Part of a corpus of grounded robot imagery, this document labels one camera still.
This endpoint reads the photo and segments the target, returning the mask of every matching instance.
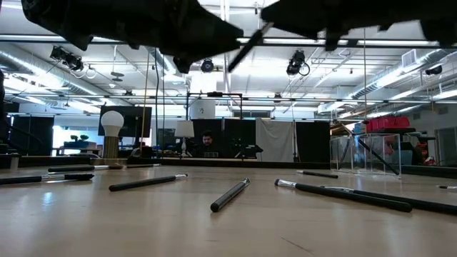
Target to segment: man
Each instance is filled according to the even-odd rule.
[[[204,131],[202,134],[203,146],[198,147],[196,157],[200,158],[218,158],[221,157],[221,152],[213,144],[213,132]]]

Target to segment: desk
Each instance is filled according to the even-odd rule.
[[[52,148],[52,150],[56,150],[56,156],[63,156],[65,155],[65,150],[80,150],[81,153],[93,153],[96,155],[99,155],[100,149],[97,148],[75,148],[75,147],[58,147],[58,148]]]
[[[115,183],[180,173],[189,177],[108,190]],[[436,188],[455,180],[337,174],[339,179],[293,169],[159,166],[97,171],[92,181],[0,186],[0,227],[7,235],[0,241],[1,257],[457,256],[455,216],[400,213],[273,184],[282,178],[457,203],[457,193]],[[245,177],[251,185],[212,213],[211,203]]]

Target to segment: lamp stand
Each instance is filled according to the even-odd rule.
[[[181,155],[179,156],[180,159],[183,158],[183,155],[186,154],[186,138],[183,138],[183,143],[181,145]]]

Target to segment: white backdrop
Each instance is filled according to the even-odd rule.
[[[256,144],[263,149],[258,161],[293,162],[293,123],[257,118]]]

